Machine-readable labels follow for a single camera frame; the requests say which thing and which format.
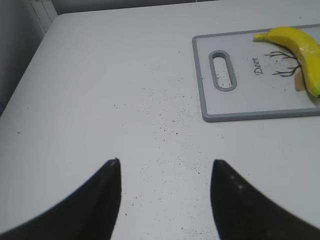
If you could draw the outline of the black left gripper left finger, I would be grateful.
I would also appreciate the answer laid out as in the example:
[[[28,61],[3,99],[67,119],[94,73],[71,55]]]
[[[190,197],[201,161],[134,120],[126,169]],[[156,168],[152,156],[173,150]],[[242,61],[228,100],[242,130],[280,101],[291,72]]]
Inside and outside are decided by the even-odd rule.
[[[121,162],[108,160],[71,195],[2,240],[109,240],[122,198]]]

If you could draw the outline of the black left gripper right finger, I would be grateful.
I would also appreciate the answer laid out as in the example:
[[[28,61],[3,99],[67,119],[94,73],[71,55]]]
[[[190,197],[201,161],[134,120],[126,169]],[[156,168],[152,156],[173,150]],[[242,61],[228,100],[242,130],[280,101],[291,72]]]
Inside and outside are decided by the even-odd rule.
[[[225,160],[213,162],[210,202],[221,240],[318,240],[320,229],[263,195]]]

